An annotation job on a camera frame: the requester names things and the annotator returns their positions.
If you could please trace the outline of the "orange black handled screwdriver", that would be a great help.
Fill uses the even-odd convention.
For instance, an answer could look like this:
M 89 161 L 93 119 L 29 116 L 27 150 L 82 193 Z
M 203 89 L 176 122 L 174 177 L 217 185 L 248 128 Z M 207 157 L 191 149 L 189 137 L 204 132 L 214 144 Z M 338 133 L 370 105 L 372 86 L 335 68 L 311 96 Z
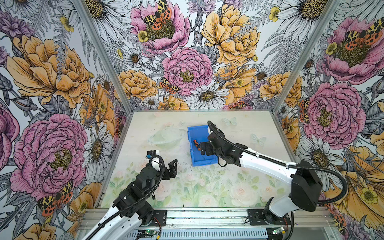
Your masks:
M 193 140 L 193 143 L 194 143 L 195 147 L 200 151 L 201 148 L 200 148 L 200 144 L 198 143 L 198 141 L 197 140 Z

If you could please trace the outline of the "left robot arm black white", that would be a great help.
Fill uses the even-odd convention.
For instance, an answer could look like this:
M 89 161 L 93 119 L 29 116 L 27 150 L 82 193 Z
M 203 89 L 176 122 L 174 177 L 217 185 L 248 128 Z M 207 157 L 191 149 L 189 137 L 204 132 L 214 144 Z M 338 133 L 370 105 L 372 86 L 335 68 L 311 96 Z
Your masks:
M 167 222 L 167 211 L 156 211 L 147 199 L 155 195 L 161 181 L 168 181 L 177 176 L 178 160 L 171 161 L 165 166 L 164 160 L 159 155 L 149 158 L 146 167 L 136 176 L 119 196 L 113 201 L 112 206 L 102 219 L 87 233 L 84 240 L 121 240 L 140 226 L 159 227 L 154 234 L 151 230 L 138 233 L 141 237 L 156 236 L 158 240 L 162 227 Z

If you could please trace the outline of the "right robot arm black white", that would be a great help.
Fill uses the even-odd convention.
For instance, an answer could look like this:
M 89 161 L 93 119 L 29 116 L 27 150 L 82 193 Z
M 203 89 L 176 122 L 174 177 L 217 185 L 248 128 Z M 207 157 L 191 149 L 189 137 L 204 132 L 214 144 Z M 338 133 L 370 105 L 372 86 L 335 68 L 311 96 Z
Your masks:
M 202 155 L 215 155 L 226 164 L 257 170 L 289 185 L 284 195 L 267 201 L 258 219 L 273 224 L 289 212 L 316 210 L 323 184 L 316 171 L 310 169 L 310 164 L 277 160 L 214 133 L 206 142 L 196 142 L 196 145 Z

